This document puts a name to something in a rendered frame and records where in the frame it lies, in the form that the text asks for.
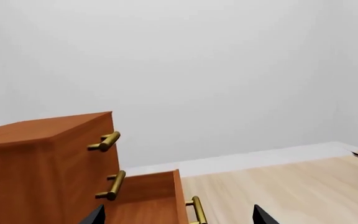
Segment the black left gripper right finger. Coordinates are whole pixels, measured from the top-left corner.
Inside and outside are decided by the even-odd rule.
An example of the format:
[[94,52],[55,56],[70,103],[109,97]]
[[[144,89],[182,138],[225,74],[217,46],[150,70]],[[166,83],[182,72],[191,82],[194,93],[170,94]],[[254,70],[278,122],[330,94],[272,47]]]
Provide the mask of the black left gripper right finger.
[[279,224],[279,222],[277,222],[272,216],[270,216],[259,205],[254,205],[253,223],[254,224]]

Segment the orange-brown wooden cabinet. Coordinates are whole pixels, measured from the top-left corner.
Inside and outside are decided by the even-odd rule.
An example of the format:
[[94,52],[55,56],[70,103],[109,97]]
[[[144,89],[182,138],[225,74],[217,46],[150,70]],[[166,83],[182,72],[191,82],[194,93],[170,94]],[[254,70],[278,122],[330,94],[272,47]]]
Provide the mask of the orange-brown wooden cabinet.
[[0,224],[79,224],[119,171],[112,113],[0,126]]

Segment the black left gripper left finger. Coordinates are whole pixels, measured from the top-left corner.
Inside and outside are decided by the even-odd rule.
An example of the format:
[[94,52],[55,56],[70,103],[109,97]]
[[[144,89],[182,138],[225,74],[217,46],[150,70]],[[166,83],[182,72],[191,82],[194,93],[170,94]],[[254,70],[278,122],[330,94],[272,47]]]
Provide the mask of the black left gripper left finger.
[[79,224],[105,224],[106,214],[104,205],[98,206],[87,217],[85,217]]

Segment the open wooden cabinet drawer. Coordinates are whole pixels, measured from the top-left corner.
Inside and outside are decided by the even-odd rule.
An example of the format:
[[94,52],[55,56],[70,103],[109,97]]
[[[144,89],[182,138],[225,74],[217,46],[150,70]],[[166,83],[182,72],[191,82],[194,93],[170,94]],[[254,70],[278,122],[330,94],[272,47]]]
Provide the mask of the open wooden cabinet drawer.
[[179,170],[126,177],[105,224],[189,224]]

